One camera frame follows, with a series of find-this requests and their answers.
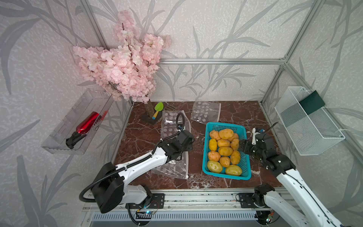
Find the clear dotted zipper bag front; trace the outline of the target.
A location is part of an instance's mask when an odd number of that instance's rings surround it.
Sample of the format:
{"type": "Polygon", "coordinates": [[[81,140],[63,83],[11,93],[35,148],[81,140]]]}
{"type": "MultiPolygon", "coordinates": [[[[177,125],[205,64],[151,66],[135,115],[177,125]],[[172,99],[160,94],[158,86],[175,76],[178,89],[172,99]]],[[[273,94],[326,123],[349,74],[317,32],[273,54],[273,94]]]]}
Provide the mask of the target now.
{"type": "Polygon", "coordinates": [[[188,170],[189,152],[184,152],[177,160],[171,160],[162,166],[153,168],[151,172],[161,176],[187,180],[189,178],[188,170]]]}

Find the orange brown potato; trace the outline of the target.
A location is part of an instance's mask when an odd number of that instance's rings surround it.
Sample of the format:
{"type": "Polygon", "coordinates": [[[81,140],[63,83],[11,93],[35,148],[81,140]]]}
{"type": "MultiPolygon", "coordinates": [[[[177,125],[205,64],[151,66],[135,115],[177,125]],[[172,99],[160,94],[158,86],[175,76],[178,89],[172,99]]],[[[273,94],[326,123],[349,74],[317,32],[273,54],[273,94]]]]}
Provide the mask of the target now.
{"type": "Polygon", "coordinates": [[[231,147],[219,147],[218,153],[221,156],[230,156],[233,153],[233,149],[231,147]]]}

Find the green yellow potato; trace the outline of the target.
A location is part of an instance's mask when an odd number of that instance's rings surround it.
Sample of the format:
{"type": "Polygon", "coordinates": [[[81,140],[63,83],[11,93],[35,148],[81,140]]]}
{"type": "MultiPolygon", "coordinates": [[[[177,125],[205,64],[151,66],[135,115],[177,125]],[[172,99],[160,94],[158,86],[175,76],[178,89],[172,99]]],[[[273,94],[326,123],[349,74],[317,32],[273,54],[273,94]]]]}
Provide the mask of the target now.
{"type": "Polygon", "coordinates": [[[209,160],[207,162],[207,169],[212,173],[221,173],[223,170],[222,165],[218,161],[209,160]]]}

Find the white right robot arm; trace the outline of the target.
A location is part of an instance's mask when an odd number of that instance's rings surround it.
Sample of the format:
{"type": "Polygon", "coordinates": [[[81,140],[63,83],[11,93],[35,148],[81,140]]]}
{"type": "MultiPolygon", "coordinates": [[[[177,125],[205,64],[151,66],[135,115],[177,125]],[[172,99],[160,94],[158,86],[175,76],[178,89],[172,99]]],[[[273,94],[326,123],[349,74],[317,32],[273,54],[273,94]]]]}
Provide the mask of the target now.
{"type": "Polygon", "coordinates": [[[299,206],[294,208],[269,184],[255,187],[251,197],[256,207],[269,207],[292,227],[342,227],[343,224],[322,204],[305,183],[293,162],[278,154],[273,139],[265,133],[254,136],[256,143],[240,140],[239,151],[256,158],[285,187],[299,206]]]}

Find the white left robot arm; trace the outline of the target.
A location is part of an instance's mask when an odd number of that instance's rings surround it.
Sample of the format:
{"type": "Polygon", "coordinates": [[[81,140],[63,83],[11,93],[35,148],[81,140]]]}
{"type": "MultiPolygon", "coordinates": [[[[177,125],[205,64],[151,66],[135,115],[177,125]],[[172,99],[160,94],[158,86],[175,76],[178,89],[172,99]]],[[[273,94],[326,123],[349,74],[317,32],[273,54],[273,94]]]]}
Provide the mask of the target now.
{"type": "Polygon", "coordinates": [[[131,204],[148,207],[153,197],[151,191],[147,186],[130,183],[156,167],[180,160],[184,152],[191,151],[194,137],[184,126],[184,114],[178,113],[176,134],[160,139],[152,151],[116,166],[111,162],[102,166],[93,182],[80,192],[79,200],[97,203],[101,213],[108,213],[119,204],[127,209],[131,204]]]}

